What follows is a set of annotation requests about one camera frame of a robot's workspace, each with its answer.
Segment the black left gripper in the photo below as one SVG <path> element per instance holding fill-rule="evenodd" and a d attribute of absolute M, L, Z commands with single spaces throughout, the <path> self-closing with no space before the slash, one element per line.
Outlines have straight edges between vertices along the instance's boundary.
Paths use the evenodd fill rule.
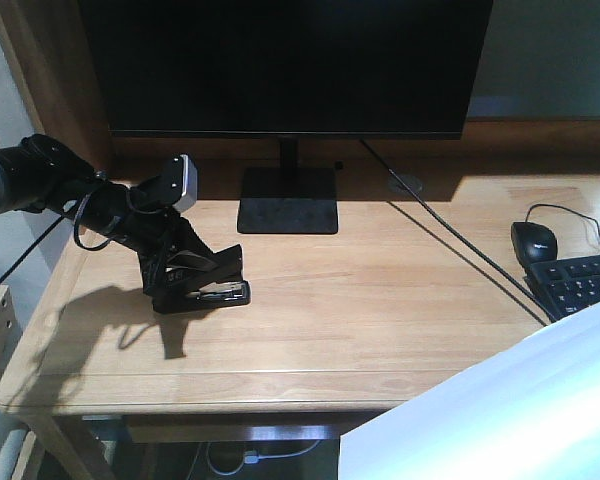
<path fill-rule="evenodd" d="M 137 253 L 144 293 L 166 267 L 169 287 L 243 280 L 240 245 L 214 253 L 173 207 L 154 214 L 132 211 L 127 203 L 131 188 L 107 182 L 97 190 L 97 232 Z"/>

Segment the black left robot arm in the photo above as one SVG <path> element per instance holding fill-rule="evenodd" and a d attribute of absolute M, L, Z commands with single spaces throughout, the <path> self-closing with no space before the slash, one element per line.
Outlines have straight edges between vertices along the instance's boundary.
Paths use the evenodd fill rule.
<path fill-rule="evenodd" d="M 212 251 L 184 212 L 197 199 L 197 170 L 186 154 L 160 175 L 128 187 L 109 180 L 61 142 L 42 134 L 0 148 L 0 214 L 51 210 L 133 250 L 143 291 L 155 300 L 183 298 L 208 308 L 243 301 L 242 250 Z"/>

